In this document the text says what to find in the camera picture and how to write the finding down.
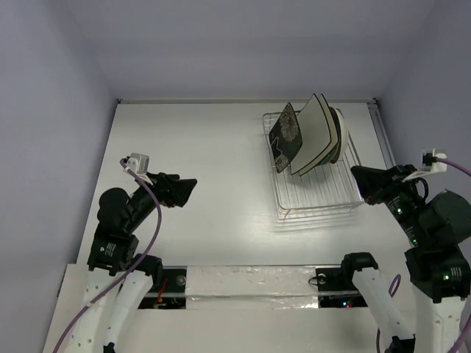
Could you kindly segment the metal wire dish rack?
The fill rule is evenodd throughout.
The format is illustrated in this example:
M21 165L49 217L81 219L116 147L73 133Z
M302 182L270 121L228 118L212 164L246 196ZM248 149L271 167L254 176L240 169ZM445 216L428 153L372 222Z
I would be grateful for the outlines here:
M348 138L347 147L335 164L317 166L302 176L290 174L289 169L276 171L269 131L279 115L279 112L262 115L278 218L281 221L327 218L352 212L362 205L350 171L351 167L361 164L352 138Z

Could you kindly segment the white petal pattern bowl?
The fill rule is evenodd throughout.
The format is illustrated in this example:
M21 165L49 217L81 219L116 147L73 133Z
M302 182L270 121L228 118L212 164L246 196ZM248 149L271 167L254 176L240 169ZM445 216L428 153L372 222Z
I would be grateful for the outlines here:
M349 132L341 110L335 107L330 107L330 112L336 119L336 131L339 137L336 153L334 154L333 159L330 161L332 164L335 164L338 162L339 158L343 155L345 149L347 148Z

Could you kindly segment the black floral rectangular plate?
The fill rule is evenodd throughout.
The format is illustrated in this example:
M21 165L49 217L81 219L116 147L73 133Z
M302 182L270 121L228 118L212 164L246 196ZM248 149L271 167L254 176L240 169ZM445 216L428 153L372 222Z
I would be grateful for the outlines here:
M302 147L302 134L297 114L289 102L269 132L269 145L278 174L284 171Z

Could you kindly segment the teal scalloped round plate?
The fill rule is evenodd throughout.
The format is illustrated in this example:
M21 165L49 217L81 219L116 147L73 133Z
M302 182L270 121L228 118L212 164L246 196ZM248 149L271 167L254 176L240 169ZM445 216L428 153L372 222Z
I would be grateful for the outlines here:
M333 117L334 124L336 127L336 134L337 134L337 144L335 147L329 152L329 154L320 162L320 165L326 165L328 163L335 163L339 158L339 149L341 147L341 125L338 113L333 107L329 107L329 111Z

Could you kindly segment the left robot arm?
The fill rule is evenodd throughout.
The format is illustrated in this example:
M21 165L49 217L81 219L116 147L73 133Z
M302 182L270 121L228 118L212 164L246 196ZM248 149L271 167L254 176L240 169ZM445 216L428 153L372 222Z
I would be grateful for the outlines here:
M137 251L134 232L162 207L183 207L196 179L177 174L136 174L138 189L106 190L99 199L98 225L87 261L82 309L67 326L66 352L117 352L118 342L145 295L162 293L169 282L152 244Z

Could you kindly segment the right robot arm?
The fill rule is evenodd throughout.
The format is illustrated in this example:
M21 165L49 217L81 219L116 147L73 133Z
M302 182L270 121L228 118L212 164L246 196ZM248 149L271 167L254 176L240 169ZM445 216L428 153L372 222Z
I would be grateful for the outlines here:
M354 166L351 172L364 201L386 205L411 244L405 257L416 329L402 321L370 253L345 255L340 283L363 296L385 352L458 352L470 333L470 324L461 323L470 295L470 264L459 248L470 237L470 203L448 190L428 201L416 187L425 181L425 172L412 165L387 170Z

